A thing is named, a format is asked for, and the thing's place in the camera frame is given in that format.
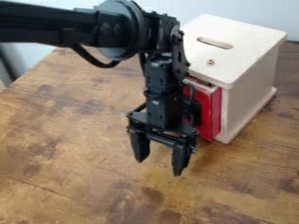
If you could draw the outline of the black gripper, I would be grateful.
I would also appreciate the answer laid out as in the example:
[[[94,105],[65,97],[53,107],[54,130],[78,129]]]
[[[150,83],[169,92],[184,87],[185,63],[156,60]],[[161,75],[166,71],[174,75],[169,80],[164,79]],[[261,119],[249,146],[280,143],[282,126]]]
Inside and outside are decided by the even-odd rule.
[[[141,163],[149,156],[149,143],[156,141],[172,148],[172,173],[182,174],[198,131],[182,119],[182,89],[185,84],[173,76],[169,57],[149,59],[144,63],[145,102],[126,114],[128,133],[134,160]]]

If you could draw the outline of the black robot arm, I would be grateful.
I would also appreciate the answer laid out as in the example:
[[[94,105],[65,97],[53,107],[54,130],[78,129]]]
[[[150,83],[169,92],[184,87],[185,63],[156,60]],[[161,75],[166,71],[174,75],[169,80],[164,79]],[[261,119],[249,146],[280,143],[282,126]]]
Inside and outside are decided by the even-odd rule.
[[[62,10],[0,1],[0,43],[68,47],[94,67],[112,68],[138,57],[145,102],[126,113],[134,160],[150,153],[152,141],[172,148],[172,173],[178,176],[197,148],[193,128],[200,106],[182,80],[189,62],[184,33],[174,17],[144,11],[130,0],[106,0],[90,9]]]

